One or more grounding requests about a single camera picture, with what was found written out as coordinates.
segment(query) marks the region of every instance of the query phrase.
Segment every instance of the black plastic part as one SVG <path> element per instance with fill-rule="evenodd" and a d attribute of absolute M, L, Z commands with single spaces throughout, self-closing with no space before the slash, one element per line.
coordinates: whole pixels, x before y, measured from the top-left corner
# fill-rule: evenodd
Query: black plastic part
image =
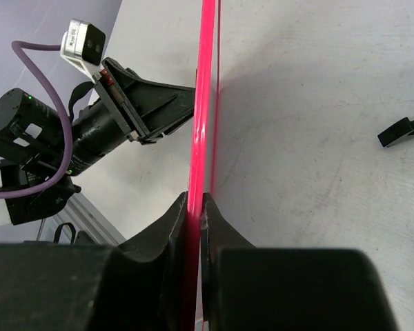
<path fill-rule="evenodd" d="M 9 161 L 1 161 L 0 173 L 0 192 L 22 190 L 44 182 L 44 178 L 21 170 L 18 165 Z M 47 190 L 26 197 L 6 199 L 11 222 L 18 225 L 51 217 L 64 208 L 74 193 L 80 191 L 81 188 L 74 185 L 71 178 L 65 175 Z"/>
<path fill-rule="evenodd" d="M 0 331 L 177 331 L 187 194 L 119 248 L 0 245 Z"/>
<path fill-rule="evenodd" d="M 391 147 L 403 141 L 414 139 L 414 121 L 410 121 L 408 117 L 405 117 L 377 137 L 383 147 Z"/>
<path fill-rule="evenodd" d="M 126 137 L 101 100 L 84 108 L 72 125 L 74 148 L 69 166 L 77 176 L 120 146 Z"/>
<path fill-rule="evenodd" d="M 124 119 L 120 122 L 136 132 L 135 140 L 140 143 L 155 143 L 193 116 L 194 88 L 145 81 L 111 58 L 102 64 L 113 82 L 109 94 Z"/>
<path fill-rule="evenodd" d="M 94 90 L 99 95 L 101 102 L 103 102 L 104 106 L 109 111 L 110 116 L 117 122 L 119 129 L 123 132 L 126 136 L 126 139 L 129 141 L 134 141 L 130 133 L 132 132 L 132 128 L 130 127 L 129 123 L 124 119 L 124 116 L 119 111 L 118 106 L 115 104 L 115 101 L 112 100 L 112 97 L 109 95 L 109 92 L 106 90 L 106 87 L 103 85 L 103 79 L 97 80 L 95 82 Z"/>
<path fill-rule="evenodd" d="M 201 284 L 205 320 L 210 319 L 212 305 L 212 267 L 217 253 L 224 248 L 255 247 L 223 218 L 211 194 L 204 193 L 201 215 Z"/>
<path fill-rule="evenodd" d="M 103 48 L 105 42 L 106 35 L 104 32 L 92 24 L 88 24 L 84 40 L 83 52 L 81 55 L 83 60 L 95 66 L 99 66 L 101 63 L 101 57 L 103 56 Z"/>
<path fill-rule="evenodd" d="M 69 121 L 71 123 L 75 119 L 74 105 L 77 103 L 78 100 L 84 98 L 93 88 L 94 83 L 92 81 L 84 81 L 72 90 L 68 104 Z"/>
<path fill-rule="evenodd" d="M 224 249 L 212 331 L 397 330 L 380 279 L 355 250 Z"/>
<path fill-rule="evenodd" d="M 180 330 L 186 199 L 118 248 L 0 245 L 0 331 Z M 201 260 L 212 331 L 397 329 L 362 253 L 254 248 L 209 194 Z"/>
<path fill-rule="evenodd" d="M 30 124 L 41 128 L 36 139 L 26 133 Z M 18 138 L 29 144 L 19 145 Z M 55 165 L 61 161 L 62 149 L 57 146 L 62 142 L 60 120 L 51 107 L 19 88 L 0 98 L 0 157 L 23 166 Z"/>

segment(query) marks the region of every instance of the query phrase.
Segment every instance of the white surface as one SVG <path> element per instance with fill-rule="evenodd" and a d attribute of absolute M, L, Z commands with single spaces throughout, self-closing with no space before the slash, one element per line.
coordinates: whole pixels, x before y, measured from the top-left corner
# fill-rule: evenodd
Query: white surface
<path fill-rule="evenodd" d="M 217 195 L 256 245 L 350 247 L 414 330 L 414 0 L 223 1 Z"/>
<path fill-rule="evenodd" d="M 217 196 L 257 245 L 351 247 L 376 265 L 414 330 L 414 0 L 223 1 Z M 146 79 L 193 84 L 200 1 L 128 1 L 107 55 Z M 190 126 L 125 143 L 77 181 L 125 237 L 186 188 Z"/>
<path fill-rule="evenodd" d="M 144 79 L 193 87 L 200 13 L 200 1 L 125 0 L 106 57 Z M 125 142 L 74 182 L 130 238 L 187 190 L 191 130 L 190 121 L 153 146 Z"/>

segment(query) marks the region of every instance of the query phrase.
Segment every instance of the black cable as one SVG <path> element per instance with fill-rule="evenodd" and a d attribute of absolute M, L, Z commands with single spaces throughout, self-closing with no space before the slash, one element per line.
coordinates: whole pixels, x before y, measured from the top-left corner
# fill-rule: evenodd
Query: black cable
<path fill-rule="evenodd" d="M 79 84 L 70 95 L 68 109 L 69 109 L 69 121 L 72 123 L 74 121 L 74 105 L 76 102 L 84 98 L 91 89 L 94 88 L 94 83 L 91 81 L 84 81 Z"/>
<path fill-rule="evenodd" d="M 61 237 L 61 231 L 63 230 L 64 226 L 67 226 L 68 228 L 70 228 L 71 231 L 71 236 L 70 236 L 70 244 L 72 245 L 75 241 L 75 236 L 77 234 L 77 230 L 75 229 L 74 225 L 72 223 L 62 223 L 60 225 L 58 225 L 58 228 L 55 230 L 55 234 L 54 234 L 54 243 L 59 243 L 60 242 L 60 237 Z"/>
<path fill-rule="evenodd" d="M 57 172 L 50 177 L 47 181 L 32 186 L 30 188 L 25 188 L 22 190 L 17 191 L 10 191 L 10 192 L 0 192 L 0 199 L 13 199 L 13 198 L 20 198 L 26 197 L 31 194 L 35 194 L 38 192 L 42 192 L 47 190 L 51 186 L 58 183 L 60 179 L 63 178 L 64 174 L 69 168 L 70 158 L 72 157 L 72 148 L 73 148 L 73 139 L 72 139 L 72 128 L 68 121 L 68 113 L 64 108 L 63 103 L 57 91 L 54 89 L 52 84 L 46 78 L 46 76 L 41 72 L 41 70 L 35 65 L 34 62 L 26 55 L 23 49 L 27 50 L 43 50 L 43 51 L 59 51 L 61 46 L 60 45 L 39 45 L 36 43 L 25 43 L 24 41 L 13 41 L 11 43 L 12 50 L 14 50 L 15 54 L 20 58 L 20 60 L 25 64 L 25 66 L 31 71 L 31 73 L 35 76 L 35 78 L 39 81 L 39 83 L 43 86 L 45 91 L 48 93 L 49 97 L 51 98 L 52 102 L 54 103 L 55 108 L 57 109 L 58 116 L 60 118 L 61 127 L 63 128 L 63 137 L 64 137 L 64 152 L 63 152 L 63 159 L 61 160 L 61 164 L 57 170 Z"/>

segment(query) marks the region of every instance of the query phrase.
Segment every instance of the gray wall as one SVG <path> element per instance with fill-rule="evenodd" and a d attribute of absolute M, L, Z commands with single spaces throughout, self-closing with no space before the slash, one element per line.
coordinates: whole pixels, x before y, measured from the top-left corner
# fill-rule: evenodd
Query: gray wall
<path fill-rule="evenodd" d="M 0 0 L 0 96 L 19 87 L 51 106 L 48 95 L 11 50 L 11 42 L 60 44 L 71 18 L 93 23 L 106 33 L 108 40 L 120 5 L 121 0 Z M 65 104 L 72 89 L 86 80 L 59 53 L 30 51 L 30 57 Z M 77 107 L 84 107 L 87 100 Z"/>

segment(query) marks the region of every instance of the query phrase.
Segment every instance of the pink acrylic sheet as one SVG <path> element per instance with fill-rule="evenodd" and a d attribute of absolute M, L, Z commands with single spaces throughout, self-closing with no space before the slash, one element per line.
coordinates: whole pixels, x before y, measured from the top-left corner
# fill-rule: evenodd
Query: pink acrylic sheet
<path fill-rule="evenodd" d="M 215 180 L 219 31 L 220 0 L 203 0 L 188 184 L 182 330 L 193 330 L 195 324 L 203 193 L 213 193 Z"/>

